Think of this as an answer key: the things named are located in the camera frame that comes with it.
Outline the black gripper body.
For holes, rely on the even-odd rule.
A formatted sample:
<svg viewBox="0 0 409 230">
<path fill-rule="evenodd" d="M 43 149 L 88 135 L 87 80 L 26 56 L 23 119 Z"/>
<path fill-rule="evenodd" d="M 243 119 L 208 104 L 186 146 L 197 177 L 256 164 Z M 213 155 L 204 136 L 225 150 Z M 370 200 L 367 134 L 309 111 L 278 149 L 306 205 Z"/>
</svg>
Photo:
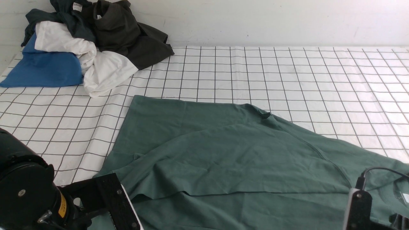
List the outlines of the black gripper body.
<svg viewBox="0 0 409 230">
<path fill-rule="evenodd" d="M 67 201 L 63 229 L 86 230 L 92 219 L 108 213 L 116 230 L 141 230 L 142 224 L 115 173 L 60 187 Z"/>
</svg>

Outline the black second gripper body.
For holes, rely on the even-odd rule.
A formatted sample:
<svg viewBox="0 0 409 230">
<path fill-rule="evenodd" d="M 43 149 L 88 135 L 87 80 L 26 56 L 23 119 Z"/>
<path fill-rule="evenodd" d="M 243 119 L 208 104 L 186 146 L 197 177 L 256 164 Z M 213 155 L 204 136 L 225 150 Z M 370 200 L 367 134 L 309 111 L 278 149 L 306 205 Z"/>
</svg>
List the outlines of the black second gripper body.
<svg viewBox="0 0 409 230">
<path fill-rule="evenodd" d="M 409 219 L 400 214 L 393 214 L 389 217 L 390 227 L 397 230 L 408 230 Z"/>
</svg>

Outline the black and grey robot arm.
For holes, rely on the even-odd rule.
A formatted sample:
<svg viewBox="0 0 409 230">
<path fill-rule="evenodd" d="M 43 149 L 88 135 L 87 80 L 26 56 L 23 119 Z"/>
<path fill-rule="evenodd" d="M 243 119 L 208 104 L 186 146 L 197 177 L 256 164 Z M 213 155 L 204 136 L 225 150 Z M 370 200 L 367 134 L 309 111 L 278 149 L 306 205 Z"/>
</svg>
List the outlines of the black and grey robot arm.
<svg viewBox="0 0 409 230">
<path fill-rule="evenodd" d="M 256 162 L 272 150 L 247 127 L 217 127 L 172 138 L 132 166 L 142 184 L 158 164 L 171 160 L 172 172 L 148 182 L 158 189 L 133 194 L 119 172 L 58 187 L 54 168 L 1 130 L 1 227 L 6 230 L 105 230 L 97 217 L 108 213 L 116 230 L 407 230 L 408 218 L 394 213 L 385 224 L 372 220 L 373 196 L 364 189 L 368 170 L 348 196 L 323 192 L 306 174 L 285 174 L 288 166 Z M 295 182 L 308 185 L 297 192 Z M 324 210 L 324 198 L 340 195 L 346 215 Z"/>
</svg>

